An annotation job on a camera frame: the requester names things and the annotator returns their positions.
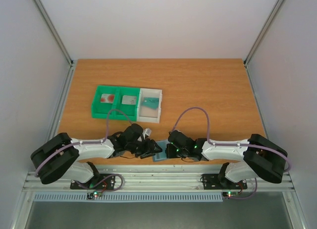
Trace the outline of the teal leather card holder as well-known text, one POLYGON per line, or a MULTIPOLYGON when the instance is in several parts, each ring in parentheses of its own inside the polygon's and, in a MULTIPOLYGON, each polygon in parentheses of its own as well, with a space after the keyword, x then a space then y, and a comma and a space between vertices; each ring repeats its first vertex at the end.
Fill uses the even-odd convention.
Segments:
POLYGON ((167 156, 166 156, 166 147, 167 147, 167 144, 169 143, 168 140, 161 140, 161 141, 158 141, 157 144, 162 148, 162 152, 160 153, 156 153, 152 159, 153 159, 153 162, 161 162, 161 161, 164 161, 167 159, 167 156))

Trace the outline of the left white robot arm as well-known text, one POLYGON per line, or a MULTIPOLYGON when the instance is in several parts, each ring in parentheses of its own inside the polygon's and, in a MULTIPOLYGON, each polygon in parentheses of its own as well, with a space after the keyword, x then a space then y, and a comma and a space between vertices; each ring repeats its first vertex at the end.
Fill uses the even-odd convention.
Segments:
POLYGON ((150 134, 150 129, 136 123, 99 140, 79 140, 59 133, 31 154, 35 177, 42 184, 64 178, 75 181, 81 188, 95 189, 105 179, 89 160, 122 157, 125 152, 140 159, 161 153, 162 148, 150 134))

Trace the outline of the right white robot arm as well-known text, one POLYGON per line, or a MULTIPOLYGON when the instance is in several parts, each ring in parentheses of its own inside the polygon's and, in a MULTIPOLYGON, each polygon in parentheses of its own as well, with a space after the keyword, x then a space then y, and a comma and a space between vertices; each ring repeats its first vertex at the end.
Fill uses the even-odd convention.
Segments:
POLYGON ((207 179, 209 187, 234 189, 243 180, 259 177, 280 184, 287 163, 287 152, 259 134, 240 141, 196 140, 182 132, 170 132, 165 150, 169 159, 190 158, 195 162, 225 160, 216 179, 207 179))

